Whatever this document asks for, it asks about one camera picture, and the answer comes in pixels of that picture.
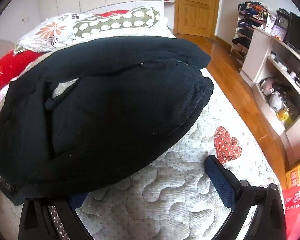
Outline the black pants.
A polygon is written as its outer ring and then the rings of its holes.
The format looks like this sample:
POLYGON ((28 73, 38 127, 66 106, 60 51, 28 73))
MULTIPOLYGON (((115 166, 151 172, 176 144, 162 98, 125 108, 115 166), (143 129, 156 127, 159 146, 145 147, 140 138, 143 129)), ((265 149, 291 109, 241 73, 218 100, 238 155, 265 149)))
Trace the black pants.
POLYGON ((181 38, 122 36, 55 51, 0 111, 0 190, 64 198, 114 184, 178 142, 207 105, 210 56, 181 38))

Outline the red gift box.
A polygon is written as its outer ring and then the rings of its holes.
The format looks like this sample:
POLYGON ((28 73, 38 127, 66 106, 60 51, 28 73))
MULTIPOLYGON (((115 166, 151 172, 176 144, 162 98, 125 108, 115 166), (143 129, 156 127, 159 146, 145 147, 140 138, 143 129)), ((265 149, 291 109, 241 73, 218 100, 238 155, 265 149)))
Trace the red gift box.
POLYGON ((287 239, 300 239, 300 163, 286 173, 283 190, 287 239))

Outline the patchwork quilt bedspread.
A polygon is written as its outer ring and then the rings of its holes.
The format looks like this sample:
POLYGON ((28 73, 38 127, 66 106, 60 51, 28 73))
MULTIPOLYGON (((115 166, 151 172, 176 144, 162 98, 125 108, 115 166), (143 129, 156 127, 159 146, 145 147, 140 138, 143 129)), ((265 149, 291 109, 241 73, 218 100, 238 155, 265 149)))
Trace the patchwork quilt bedspread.
MULTIPOLYGON (((54 52, 30 63, 15 80, 54 52)), ((91 239, 213 239, 231 209, 224 206, 205 172, 210 155, 238 180, 265 188, 275 184, 282 198, 279 181, 254 137, 247 135, 244 122, 206 68, 202 75, 211 79, 214 89, 188 132, 134 174, 86 193, 82 206, 75 209, 91 239)), ((15 205, 0 190, 0 239, 19 239, 23 203, 15 205)), ((256 206, 250 208, 236 239, 244 239, 255 211, 256 206)))

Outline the white tv cabinet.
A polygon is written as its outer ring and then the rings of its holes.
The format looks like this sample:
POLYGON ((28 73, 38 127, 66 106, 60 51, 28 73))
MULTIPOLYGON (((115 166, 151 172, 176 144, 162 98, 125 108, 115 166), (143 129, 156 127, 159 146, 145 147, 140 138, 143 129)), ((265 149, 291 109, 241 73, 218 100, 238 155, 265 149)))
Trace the white tv cabinet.
POLYGON ((300 55, 257 27, 252 32, 240 75, 294 164, 300 161, 300 55))

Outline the red happy pillow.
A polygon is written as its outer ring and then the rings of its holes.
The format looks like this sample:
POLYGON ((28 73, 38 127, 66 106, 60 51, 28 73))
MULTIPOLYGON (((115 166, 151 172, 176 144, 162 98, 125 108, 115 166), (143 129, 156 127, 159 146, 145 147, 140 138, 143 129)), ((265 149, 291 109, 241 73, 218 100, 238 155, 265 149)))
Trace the red happy pillow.
POLYGON ((44 53, 35 53, 27 50, 15 54, 12 50, 0 58, 0 91, 17 77, 28 64, 42 56, 44 53))

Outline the black television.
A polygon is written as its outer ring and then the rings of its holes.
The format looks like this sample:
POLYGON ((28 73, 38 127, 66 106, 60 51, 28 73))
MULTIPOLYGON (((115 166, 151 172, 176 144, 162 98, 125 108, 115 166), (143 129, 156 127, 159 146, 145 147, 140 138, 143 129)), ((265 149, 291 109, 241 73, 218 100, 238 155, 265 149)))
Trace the black television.
POLYGON ((300 17, 290 13, 290 22, 285 42, 300 55, 300 17))

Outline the white floral pillow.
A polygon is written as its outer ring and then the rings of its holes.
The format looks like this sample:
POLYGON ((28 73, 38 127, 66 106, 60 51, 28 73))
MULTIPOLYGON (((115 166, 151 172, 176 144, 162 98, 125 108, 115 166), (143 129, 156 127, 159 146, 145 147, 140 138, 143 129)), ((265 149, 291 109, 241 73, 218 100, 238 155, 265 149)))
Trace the white floral pillow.
POLYGON ((75 39, 74 25, 89 16, 93 14, 65 13, 47 18, 19 39, 13 52, 19 54, 30 50, 45 53, 65 47, 75 39))

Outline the dark table clock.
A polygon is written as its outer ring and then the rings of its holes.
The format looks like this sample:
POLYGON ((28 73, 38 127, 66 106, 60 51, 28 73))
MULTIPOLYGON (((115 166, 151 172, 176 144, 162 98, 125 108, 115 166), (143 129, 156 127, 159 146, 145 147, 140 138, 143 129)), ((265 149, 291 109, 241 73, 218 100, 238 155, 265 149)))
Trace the dark table clock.
POLYGON ((277 15, 275 24, 280 28, 287 30, 289 26, 290 13, 283 8, 279 8, 276 13, 277 15))

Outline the cluttered shoe rack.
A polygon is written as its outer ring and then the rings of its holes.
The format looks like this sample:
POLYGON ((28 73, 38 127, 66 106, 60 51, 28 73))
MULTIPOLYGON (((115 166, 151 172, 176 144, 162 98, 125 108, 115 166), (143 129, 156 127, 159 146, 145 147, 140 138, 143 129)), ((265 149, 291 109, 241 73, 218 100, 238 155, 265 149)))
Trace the cluttered shoe rack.
POLYGON ((238 63, 243 66, 255 28, 265 31, 275 16, 266 4, 259 1, 246 1, 237 5, 238 18, 230 55, 235 54, 238 63))

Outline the green white patterned bolster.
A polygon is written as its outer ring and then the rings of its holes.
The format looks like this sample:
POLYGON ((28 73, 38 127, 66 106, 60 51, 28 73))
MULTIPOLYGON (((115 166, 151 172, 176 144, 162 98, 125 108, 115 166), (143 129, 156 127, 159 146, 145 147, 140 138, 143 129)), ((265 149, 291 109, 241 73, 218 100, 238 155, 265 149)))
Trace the green white patterned bolster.
POLYGON ((155 26, 161 18, 160 12, 154 7, 145 5, 134 8, 124 14, 115 14, 107 17, 89 16, 77 21, 73 27, 75 37, 88 37, 102 31, 130 29, 130 28, 150 28, 155 26))

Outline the wooden door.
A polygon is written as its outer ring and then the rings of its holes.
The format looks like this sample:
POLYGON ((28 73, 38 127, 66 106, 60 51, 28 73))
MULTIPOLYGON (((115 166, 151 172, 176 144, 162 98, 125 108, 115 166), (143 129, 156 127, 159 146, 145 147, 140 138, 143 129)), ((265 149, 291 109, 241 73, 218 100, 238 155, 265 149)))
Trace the wooden door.
POLYGON ((218 9, 219 0, 174 0, 173 32, 214 37, 218 9))

